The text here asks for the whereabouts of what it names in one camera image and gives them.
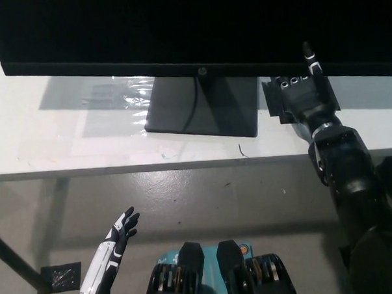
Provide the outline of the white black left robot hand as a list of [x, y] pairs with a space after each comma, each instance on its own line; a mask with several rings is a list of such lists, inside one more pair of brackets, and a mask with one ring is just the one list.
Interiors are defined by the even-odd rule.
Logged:
[[118, 217], [98, 246], [79, 294], [111, 294], [128, 240], [137, 232], [139, 216], [131, 206]]

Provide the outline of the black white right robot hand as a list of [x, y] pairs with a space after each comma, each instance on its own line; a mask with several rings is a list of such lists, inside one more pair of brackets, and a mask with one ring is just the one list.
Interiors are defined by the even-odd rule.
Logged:
[[309, 43], [304, 42], [303, 54], [309, 75], [295, 83], [281, 83], [285, 110], [295, 121], [305, 126], [311, 136], [341, 121], [336, 117], [336, 105], [331, 98], [328, 79]]

